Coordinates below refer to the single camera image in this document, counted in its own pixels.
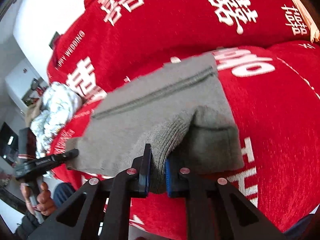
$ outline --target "gray garment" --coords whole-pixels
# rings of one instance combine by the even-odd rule
[[[164,189],[164,162],[174,149],[198,174],[243,167],[238,129],[217,75],[213,55],[205,54],[165,64],[109,93],[69,167],[115,176],[150,143],[151,190],[157,193]]]

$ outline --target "crumpled white blanket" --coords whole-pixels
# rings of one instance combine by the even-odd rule
[[[45,157],[53,139],[81,106],[81,97],[65,84],[53,82],[44,92],[41,114],[30,125],[37,138],[37,158]]]

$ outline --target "garment sleeve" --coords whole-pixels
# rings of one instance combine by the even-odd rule
[[[21,225],[18,226],[14,233],[15,240],[26,240],[28,236],[39,226],[39,223],[34,215],[29,211],[22,218]]]

